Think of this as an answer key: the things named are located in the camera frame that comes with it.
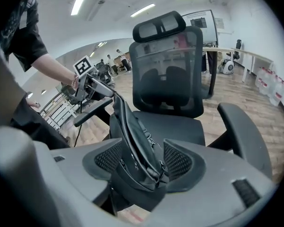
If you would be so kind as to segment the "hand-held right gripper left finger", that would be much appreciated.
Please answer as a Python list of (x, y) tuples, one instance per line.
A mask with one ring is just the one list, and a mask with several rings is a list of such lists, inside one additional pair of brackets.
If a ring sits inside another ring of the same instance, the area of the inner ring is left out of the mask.
[(101, 206), (112, 204), (110, 179), (121, 159), (121, 139), (50, 151), (41, 147), (41, 173), (62, 227), (127, 227)]

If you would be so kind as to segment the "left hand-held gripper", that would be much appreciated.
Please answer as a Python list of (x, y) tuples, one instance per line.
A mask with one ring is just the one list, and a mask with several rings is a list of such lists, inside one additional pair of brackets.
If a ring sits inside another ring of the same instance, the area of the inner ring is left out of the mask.
[(85, 99), (91, 99), (95, 92), (109, 98), (114, 96), (114, 91), (98, 80), (99, 70), (90, 62), (88, 56), (81, 58), (73, 65), (73, 68), (78, 78), (78, 88), (74, 97), (79, 103)]

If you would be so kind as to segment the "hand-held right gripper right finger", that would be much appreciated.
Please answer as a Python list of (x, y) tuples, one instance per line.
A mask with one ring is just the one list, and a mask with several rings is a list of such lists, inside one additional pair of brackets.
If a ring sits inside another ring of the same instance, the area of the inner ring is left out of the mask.
[(153, 227), (243, 226), (275, 191), (270, 178), (222, 150), (166, 139), (164, 160), (170, 181)]

